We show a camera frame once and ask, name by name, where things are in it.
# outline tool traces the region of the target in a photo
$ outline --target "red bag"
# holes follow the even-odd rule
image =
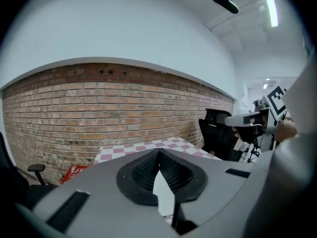
[[[82,172],[84,169],[88,168],[87,166],[77,166],[77,165],[71,165],[69,167],[69,170],[67,171],[64,178],[60,179],[60,184],[63,184],[64,182],[68,181],[69,179],[73,178],[75,175]]]

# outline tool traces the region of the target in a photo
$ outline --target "fluorescent light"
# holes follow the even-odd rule
[[[266,0],[269,16],[271,18],[271,27],[278,26],[278,16],[275,0]]]

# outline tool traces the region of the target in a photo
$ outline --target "pink checkered tablecloth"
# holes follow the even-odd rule
[[[173,149],[179,152],[192,154],[195,156],[216,159],[219,158],[205,152],[202,149],[199,149],[195,145],[188,143],[185,139],[180,137],[169,137],[165,139],[159,139],[154,141],[148,141],[143,143],[136,144],[126,144],[126,145],[114,145],[114,146],[102,146],[99,149],[99,153],[97,154],[94,164],[113,160],[131,153],[144,151],[147,149],[153,148],[165,148],[165,149]]]

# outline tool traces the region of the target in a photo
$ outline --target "chair armrest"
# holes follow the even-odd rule
[[[29,172],[42,172],[45,169],[43,164],[33,164],[28,167]]]

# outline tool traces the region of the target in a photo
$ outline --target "brick wall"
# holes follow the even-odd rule
[[[180,136],[202,144],[206,108],[233,100],[196,82],[146,68],[86,63],[26,77],[3,91],[3,120],[17,166],[47,166],[59,178],[90,165],[100,146]]]

